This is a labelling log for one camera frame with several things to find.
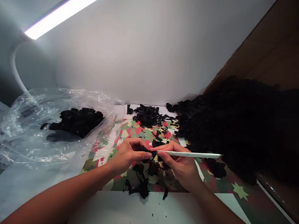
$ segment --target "brown wooden surface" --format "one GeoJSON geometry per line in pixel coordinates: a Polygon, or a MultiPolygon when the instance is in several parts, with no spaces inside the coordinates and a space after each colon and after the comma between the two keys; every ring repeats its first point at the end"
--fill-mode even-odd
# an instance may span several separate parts
{"type": "Polygon", "coordinates": [[[229,76],[299,88],[299,1],[277,0],[219,71],[206,92],[229,76]]]}
{"type": "Polygon", "coordinates": [[[286,186],[269,174],[257,173],[261,185],[271,194],[278,204],[288,213],[295,223],[299,223],[299,190],[286,186]]]}

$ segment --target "hand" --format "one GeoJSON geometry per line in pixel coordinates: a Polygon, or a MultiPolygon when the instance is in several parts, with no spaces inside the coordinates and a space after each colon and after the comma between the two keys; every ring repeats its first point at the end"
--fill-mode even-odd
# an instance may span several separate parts
{"type": "Polygon", "coordinates": [[[141,146],[149,149],[141,138],[125,138],[114,157],[107,163],[114,176],[126,172],[134,161],[152,157],[150,152],[138,152],[141,146]]]}
{"type": "Polygon", "coordinates": [[[174,141],[170,141],[170,143],[166,145],[151,148],[150,150],[159,150],[158,155],[164,160],[164,162],[168,166],[170,166],[170,168],[174,171],[174,174],[180,182],[180,184],[189,192],[194,193],[198,190],[199,186],[203,185],[194,158],[175,156],[173,159],[170,155],[163,152],[190,152],[190,150],[184,148],[183,146],[179,145],[174,141]]]}

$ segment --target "white stylus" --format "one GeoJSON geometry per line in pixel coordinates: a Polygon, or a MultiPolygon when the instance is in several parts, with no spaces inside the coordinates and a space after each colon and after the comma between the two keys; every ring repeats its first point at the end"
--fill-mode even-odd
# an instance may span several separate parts
{"type": "Polygon", "coordinates": [[[221,157],[221,154],[214,153],[196,153],[196,152],[174,152],[174,151],[163,151],[170,156],[180,156],[180,157],[194,157],[194,158],[211,158],[217,159],[221,157]]]}

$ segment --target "plastic bag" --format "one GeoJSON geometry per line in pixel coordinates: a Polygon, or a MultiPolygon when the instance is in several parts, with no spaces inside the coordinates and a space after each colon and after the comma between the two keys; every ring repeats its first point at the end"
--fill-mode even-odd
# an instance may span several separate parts
{"type": "Polygon", "coordinates": [[[22,163],[31,169],[67,163],[76,153],[89,153],[94,142],[109,149],[117,141],[125,115],[124,101],[105,94],[64,88],[32,89],[16,99],[0,125],[0,168],[22,163]],[[40,130],[43,123],[60,122],[60,113],[71,108],[93,108],[104,120],[85,138],[73,142],[46,140],[51,130],[40,130]]]}

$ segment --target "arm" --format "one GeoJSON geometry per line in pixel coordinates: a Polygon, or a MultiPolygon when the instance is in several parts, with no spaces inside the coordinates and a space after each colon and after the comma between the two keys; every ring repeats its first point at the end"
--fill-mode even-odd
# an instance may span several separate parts
{"type": "Polygon", "coordinates": [[[194,158],[175,157],[163,151],[190,152],[188,149],[171,141],[151,149],[159,150],[158,155],[172,168],[180,184],[197,200],[208,223],[240,223],[244,222],[217,198],[201,181],[194,158]]]}
{"type": "Polygon", "coordinates": [[[136,160],[148,159],[151,153],[140,138],[126,138],[115,156],[105,165],[62,181],[30,199],[3,220],[7,223],[64,223],[69,216],[114,176],[124,173],[136,160]]]}

